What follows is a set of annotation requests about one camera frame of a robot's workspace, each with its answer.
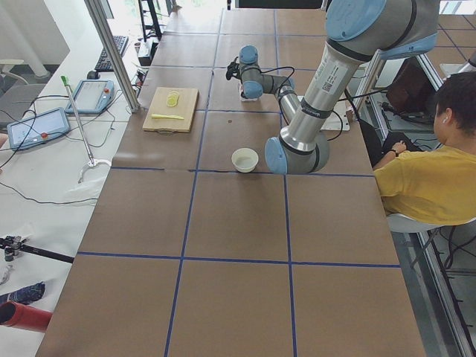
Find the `wooden cutting board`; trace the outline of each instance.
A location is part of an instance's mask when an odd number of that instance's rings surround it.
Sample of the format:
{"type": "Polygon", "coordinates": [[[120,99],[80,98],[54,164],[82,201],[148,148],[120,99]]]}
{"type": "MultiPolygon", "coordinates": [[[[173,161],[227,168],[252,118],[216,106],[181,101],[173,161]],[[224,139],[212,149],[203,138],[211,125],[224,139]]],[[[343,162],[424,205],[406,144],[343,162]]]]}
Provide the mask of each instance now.
{"type": "Polygon", "coordinates": [[[157,87],[142,129],[154,132],[161,130],[190,132],[198,97],[199,90],[195,88],[157,87]],[[179,96],[176,106],[167,106],[167,96],[171,91],[178,92],[179,96]],[[152,115],[178,115],[184,119],[155,119],[152,118],[152,115]]]}

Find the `black tripod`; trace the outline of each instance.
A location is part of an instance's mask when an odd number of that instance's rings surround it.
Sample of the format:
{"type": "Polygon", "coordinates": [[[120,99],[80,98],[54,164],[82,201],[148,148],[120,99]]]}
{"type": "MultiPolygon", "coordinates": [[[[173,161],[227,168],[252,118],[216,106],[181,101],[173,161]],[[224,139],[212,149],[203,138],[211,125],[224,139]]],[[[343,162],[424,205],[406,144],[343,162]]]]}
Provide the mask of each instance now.
{"type": "Polygon", "coordinates": [[[20,251],[25,251],[27,253],[35,255],[41,255],[42,257],[59,260],[65,263],[73,263],[74,261],[73,257],[26,245],[24,244],[26,239],[21,239],[22,238],[19,236],[6,236],[5,238],[0,238],[0,248],[5,250],[5,260],[7,262],[11,262],[13,259],[15,259],[15,257],[19,254],[20,251]]]}

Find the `yellow t-shirt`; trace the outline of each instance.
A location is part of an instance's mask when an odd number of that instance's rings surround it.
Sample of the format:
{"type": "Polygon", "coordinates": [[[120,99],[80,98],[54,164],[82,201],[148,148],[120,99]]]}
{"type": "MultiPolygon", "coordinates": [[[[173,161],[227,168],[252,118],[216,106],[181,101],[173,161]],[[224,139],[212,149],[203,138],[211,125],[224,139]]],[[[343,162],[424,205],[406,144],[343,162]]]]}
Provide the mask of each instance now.
{"type": "Polygon", "coordinates": [[[476,155],[454,147],[405,151],[374,175],[387,214],[437,225],[476,217],[476,155]]]}

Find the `black hair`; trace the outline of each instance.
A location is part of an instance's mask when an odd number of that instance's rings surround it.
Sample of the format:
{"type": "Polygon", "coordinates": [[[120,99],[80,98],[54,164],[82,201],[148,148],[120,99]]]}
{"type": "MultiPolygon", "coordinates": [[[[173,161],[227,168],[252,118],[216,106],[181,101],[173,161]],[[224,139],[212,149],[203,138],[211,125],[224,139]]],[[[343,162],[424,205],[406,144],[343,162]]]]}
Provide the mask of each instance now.
{"type": "Polygon", "coordinates": [[[437,115],[451,108],[457,128],[467,135],[476,132],[476,72],[452,74],[435,94],[437,115]]]}

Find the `white bowl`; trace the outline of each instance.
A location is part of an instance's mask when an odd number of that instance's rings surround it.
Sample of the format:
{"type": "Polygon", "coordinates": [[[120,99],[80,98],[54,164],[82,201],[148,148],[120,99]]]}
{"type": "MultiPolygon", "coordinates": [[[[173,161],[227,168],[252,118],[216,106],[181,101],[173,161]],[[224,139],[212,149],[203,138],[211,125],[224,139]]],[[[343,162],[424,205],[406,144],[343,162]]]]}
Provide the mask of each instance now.
{"type": "Polygon", "coordinates": [[[258,164],[258,154],[253,149],[242,147],[231,155],[231,162],[241,173],[249,173],[258,164]]]}

